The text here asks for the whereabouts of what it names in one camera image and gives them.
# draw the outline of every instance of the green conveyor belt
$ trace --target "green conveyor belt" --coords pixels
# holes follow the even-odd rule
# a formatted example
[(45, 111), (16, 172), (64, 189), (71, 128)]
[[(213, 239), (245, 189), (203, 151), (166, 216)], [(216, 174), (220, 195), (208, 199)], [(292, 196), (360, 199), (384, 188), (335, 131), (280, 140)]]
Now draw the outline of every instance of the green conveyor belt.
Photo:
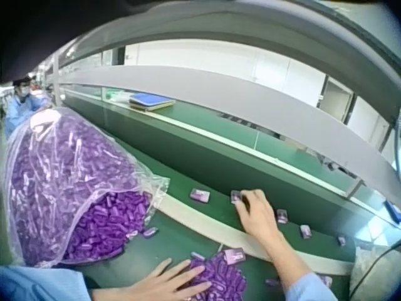
[[(107, 103), (91, 103), (91, 102), (76, 102), (71, 98), (68, 99), (67, 103), (71, 107), (74, 107), (78, 112), (86, 115), (86, 117), (91, 120), (92, 122), (96, 123), (103, 129), (107, 129), (110, 131), (114, 131), (120, 136), (122, 133), (121, 131), (117, 131), (116, 129), (130, 129), (127, 132), (131, 134), (139, 133), (142, 131), (142, 128), (139, 124), (129, 124), (132, 121), (131, 118), (131, 111), (119, 108), (113, 105), (109, 105)], [(146, 122), (153, 123), (155, 120), (152, 120), (148, 117), (144, 117), (143, 115), (140, 116), (144, 118)], [(175, 145), (177, 142), (176, 140), (169, 141), (167, 145), (167, 141), (164, 145), (156, 145), (155, 143), (160, 138), (159, 135), (154, 136), (153, 132), (146, 132), (147, 141), (149, 147), (158, 147), (163, 148), (166, 152), (168, 151), (168, 145)], [(191, 179), (187, 175), (184, 175), (181, 172), (176, 171), (175, 169), (155, 160), (153, 157), (140, 152), (139, 150), (133, 148), (131, 143), (125, 143), (121, 139), (119, 139), (116, 135), (114, 136), (116, 141), (122, 145), (129, 153), (133, 154), (137, 159), (142, 161), (146, 164), (154, 173), (160, 174), (162, 176), (167, 176), (171, 178), (170, 187), (169, 187), (169, 194), (173, 197), (181, 200), (185, 204), (189, 205), (190, 207), (199, 210), (200, 212), (210, 216), (211, 218), (217, 219), (229, 226), (242, 230), (242, 226), (239, 222), (235, 209), (229, 202), (229, 197), (227, 194), (221, 193), (221, 191), (213, 189), (210, 186), (207, 186), (203, 182), (196, 181), (195, 179)], [(188, 151), (187, 154), (193, 154), (195, 150)], [(189, 198), (190, 190), (194, 187), (199, 189), (206, 189), (211, 192), (211, 200), (209, 204), (200, 204), (194, 202)], [(128, 282), (136, 281), (138, 278), (141, 278), (144, 274), (151, 270), (160, 260), (163, 258), (167, 258), (169, 256), (176, 256), (177, 260), (181, 260), (187, 258), (191, 251), (198, 251), (202, 253), (201, 249), (194, 249), (197, 245), (194, 245), (192, 240), (196, 242), (201, 242), (201, 245), (208, 246), (210, 241), (207, 238), (199, 236), (197, 233), (194, 233), (192, 230), (188, 230), (186, 227), (178, 224), (178, 222), (166, 217), (164, 214), (158, 212), (155, 215), (155, 218), (151, 221), (152, 226), (157, 226), (160, 228), (160, 232), (158, 235), (154, 236), (151, 240), (146, 241), (142, 238), (138, 238), (134, 240), (126, 254), (122, 257), (112, 260), (109, 263), (98, 263), (91, 267), (85, 267), (81, 270), (85, 272), (85, 274), (94, 278), (102, 287), (109, 287), (114, 285), (125, 285)], [(336, 238), (334, 236), (326, 235), (323, 233), (319, 233), (317, 231), (313, 231), (312, 239), (305, 241), (299, 235), (299, 228), (297, 224), (288, 223), (286, 225), (280, 225), (281, 231), (287, 237), (289, 242), (299, 251), (303, 251), (306, 253), (311, 253), (318, 256), (325, 256), (327, 258), (345, 260), (345, 261), (353, 261), (355, 256), (355, 245), (353, 244), (352, 240), (348, 241), (348, 244), (344, 248), (340, 248), (337, 245)], [(146, 255), (134, 253), (136, 241), (140, 240), (146, 250), (144, 250)], [(170, 250), (166, 250), (164, 245), (166, 241), (182, 241), (183, 243), (170, 243), (169, 248)], [(158, 244), (156, 247), (152, 245), (150, 247), (146, 247), (148, 244)], [(135, 256), (141, 258), (141, 264), (146, 265), (145, 272), (139, 271), (139, 276), (135, 273), (132, 275), (133, 272), (129, 265), (127, 265), (127, 260), (129, 259), (130, 262), (136, 262)], [(116, 277), (106, 277), (104, 275), (107, 274), (107, 269), (104, 266), (108, 266), (113, 269), (112, 275), (118, 274)], [(283, 299), (283, 293), (280, 290), (275, 288), (268, 288), (264, 284), (264, 279), (276, 277), (276, 272), (274, 271), (273, 266), (265, 261), (259, 260), (257, 258), (248, 257), (247, 261), (241, 264), (241, 269), (244, 271), (248, 282), (249, 288), (246, 292), (245, 300), (264, 300), (268, 297), (271, 297), (271, 300), (280, 300)], [(339, 277), (333, 276), (335, 284), (333, 284), (333, 291), (337, 295), (340, 300), (346, 300), (348, 295), (348, 282), (349, 277)]]
[[(101, 97), (100, 88), (96, 87), (75, 87), (77, 91)], [(110, 98), (118, 89), (108, 89)], [(207, 130), (222, 137), (231, 139), (242, 145), (253, 148), (257, 136), (257, 130), (236, 124), (229, 120), (219, 118), (217, 112), (208, 108), (199, 107), (190, 103), (178, 101), (173, 107), (167, 107), (156, 111), (158, 114), (184, 122), (194, 127)], [(278, 158), (289, 165), (292, 165), (312, 176), (331, 184), (342, 191), (348, 189), (355, 183), (355, 180), (345, 173), (335, 170), (330, 171), (322, 166), (316, 157), (313, 157), (302, 150), (291, 147), (270, 135), (260, 132), (256, 142), (256, 150), (273, 158)], [(356, 198), (369, 204), (372, 208), (380, 210), (383, 208), (383, 200), (371, 189), (362, 186), (355, 195)]]
[[(375, 218), (317, 184), (228, 145), (126, 108), (81, 98), (69, 95), (65, 104), (128, 145), (222, 194), (239, 187), (262, 188), (275, 208), (288, 210), (295, 224), (308, 224), (331, 236), (355, 236)], [(236, 227), (233, 221), (224, 222)], [(398, 228), (376, 222), (388, 243), (401, 236)]]

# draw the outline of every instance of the hand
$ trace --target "hand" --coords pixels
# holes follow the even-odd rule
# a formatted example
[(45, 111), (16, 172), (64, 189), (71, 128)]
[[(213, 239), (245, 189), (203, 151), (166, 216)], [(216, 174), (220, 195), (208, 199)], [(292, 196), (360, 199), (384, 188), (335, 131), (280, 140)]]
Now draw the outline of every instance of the hand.
[(181, 273), (190, 264), (190, 260), (186, 260), (164, 272), (171, 262), (170, 258), (163, 261), (148, 277), (131, 287), (94, 290), (93, 300), (181, 301), (187, 300), (211, 286), (210, 282), (204, 282), (179, 290), (181, 286), (202, 273), (205, 268), (196, 267), (188, 272)]
[(243, 190), (241, 194), (249, 201), (249, 212), (242, 201), (235, 205), (241, 223), (247, 233), (254, 236), (260, 243), (265, 244), (280, 232), (277, 227), (274, 211), (262, 190)]

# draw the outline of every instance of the bag of purple parts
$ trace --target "bag of purple parts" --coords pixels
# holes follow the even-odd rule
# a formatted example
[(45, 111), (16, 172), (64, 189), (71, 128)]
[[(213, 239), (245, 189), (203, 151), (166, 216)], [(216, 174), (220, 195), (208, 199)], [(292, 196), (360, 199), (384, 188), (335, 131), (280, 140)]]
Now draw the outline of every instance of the bag of purple parts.
[(121, 254), (169, 185), (68, 108), (21, 125), (4, 158), (9, 242), (16, 262), (30, 267)]

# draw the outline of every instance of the purple component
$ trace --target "purple component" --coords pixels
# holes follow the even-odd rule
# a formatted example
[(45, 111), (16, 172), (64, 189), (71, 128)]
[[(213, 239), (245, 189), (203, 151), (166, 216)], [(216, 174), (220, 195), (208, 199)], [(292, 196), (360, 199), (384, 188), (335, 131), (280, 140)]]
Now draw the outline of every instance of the purple component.
[(319, 275), (319, 278), (321, 279), (321, 281), (323, 281), (323, 283), (330, 288), (331, 284), (333, 283), (333, 279), (329, 276), (321, 276)]
[(202, 255), (196, 253), (196, 252), (191, 252), (190, 255), (195, 258), (195, 259), (199, 259), (201, 261), (204, 261), (206, 258), (204, 258)]
[(134, 216), (133, 213), (132, 213), (131, 211), (129, 211), (129, 210), (127, 210), (127, 216), (128, 216), (128, 219), (129, 219), (130, 221), (133, 221), (133, 220), (135, 219), (135, 216)]
[(236, 263), (245, 261), (245, 253), (242, 248), (224, 250), (226, 261), (228, 265), (235, 265)]
[(102, 258), (102, 260), (111, 259), (111, 258), (113, 258), (113, 257), (116, 257), (116, 256), (118, 256), (119, 254), (123, 253), (123, 251), (124, 251), (123, 247), (118, 248), (118, 249), (116, 249), (116, 250), (110, 252), (110, 253), (107, 254), (106, 256), (104, 256), (104, 257)]
[(190, 268), (205, 266), (205, 270), (200, 275), (196, 276), (190, 285), (196, 285), (202, 282), (210, 281), (212, 286), (199, 296), (195, 296), (195, 300), (199, 301), (225, 301), (225, 300), (242, 300), (242, 293), (246, 288), (245, 278), (242, 276), (241, 271), (235, 266), (227, 267), (224, 259), (224, 252), (219, 252), (211, 259), (204, 261), (200, 259), (193, 259)]
[(287, 210), (277, 209), (277, 222), (280, 224), (288, 223)]
[(212, 285), (219, 293), (224, 293), (227, 290), (224, 283), (213, 281)]
[(337, 240), (338, 240), (338, 244), (339, 244), (340, 246), (345, 246), (345, 245), (346, 245), (346, 239), (345, 239), (344, 236), (339, 236), (339, 237), (337, 238)]
[(194, 188), (190, 193), (190, 198), (198, 202), (208, 203), (210, 195), (211, 193), (209, 191)]
[(99, 206), (99, 205), (95, 205), (93, 208), (94, 208), (97, 212), (101, 212), (101, 213), (103, 213), (103, 215), (108, 216), (108, 210), (107, 210), (106, 208), (103, 208), (103, 207), (101, 207), (101, 206)]
[(139, 205), (138, 205), (138, 212), (141, 214), (141, 215), (145, 215), (146, 214), (146, 208), (145, 208), (145, 205), (144, 204), (142, 204), (142, 203), (140, 203)]
[(235, 293), (233, 298), (232, 298), (232, 301), (242, 301), (241, 294)]
[(152, 227), (142, 233), (144, 238), (151, 238), (159, 231), (156, 227)]
[(78, 250), (82, 250), (82, 251), (88, 251), (88, 250), (92, 250), (92, 245), (89, 243), (83, 243), (80, 246), (76, 247)]
[(122, 216), (111, 216), (108, 218), (108, 221), (114, 224), (124, 224), (124, 218)]
[(138, 231), (133, 231), (133, 232), (131, 232), (131, 233), (128, 233), (127, 235), (126, 235), (126, 237), (129, 239), (129, 240), (131, 240), (132, 238), (134, 238), (135, 236), (137, 236), (138, 235)]
[(206, 295), (205, 293), (198, 293), (195, 295), (195, 300), (196, 301), (205, 301), (206, 300)]
[(112, 216), (119, 216), (119, 215), (120, 215), (120, 213), (118, 212), (117, 207), (113, 207), (113, 208), (110, 210), (110, 212), (111, 212)]
[(231, 191), (231, 204), (234, 204), (236, 201), (242, 200), (242, 194), (238, 190)]
[(107, 196), (107, 197), (106, 197), (106, 204), (107, 204), (107, 207), (108, 207), (108, 208), (113, 207), (112, 199), (111, 199), (110, 196)]
[(270, 287), (278, 287), (281, 285), (280, 281), (277, 279), (266, 279), (264, 282)]
[(227, 272), (227, 263), (225, 260), (221, 260), (220, 263), (217, 266), (217, 272), (220, 275), (225, 275)]
[(100, 239), (98, 237), (91, 237), (88, 239), (88, 243), (93, 245), (94, 243), (99, 243)]
[(311, 228), (307, 224), (302, 224), (300, 227), (301, 235), (304, 240), (307, 240), (312, 237)]

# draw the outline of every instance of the light blue work shirt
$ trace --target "light blue work shirt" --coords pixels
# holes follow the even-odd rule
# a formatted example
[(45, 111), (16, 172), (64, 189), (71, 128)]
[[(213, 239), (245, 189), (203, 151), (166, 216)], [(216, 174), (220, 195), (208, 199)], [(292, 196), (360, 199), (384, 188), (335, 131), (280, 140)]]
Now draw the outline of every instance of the light blue work shirt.
[[(0, 295), (9, 301), (91, 301), (80, 272), (64, 269), (0, 267)], [(286, 301), (336, 301), (315, 273), (286, 292)]]
[(23, 123), (25, 120), (29, 119), (35, 111), (39, 110), (48, 103), (48, 99), (39, 99), (35, 96), (28, 94), (24, 103), (19, 101), (19, 97), (15, 95), (9, 101), (7, 114), (6, 114), (6, 139), (14, 132), (14, 130)]

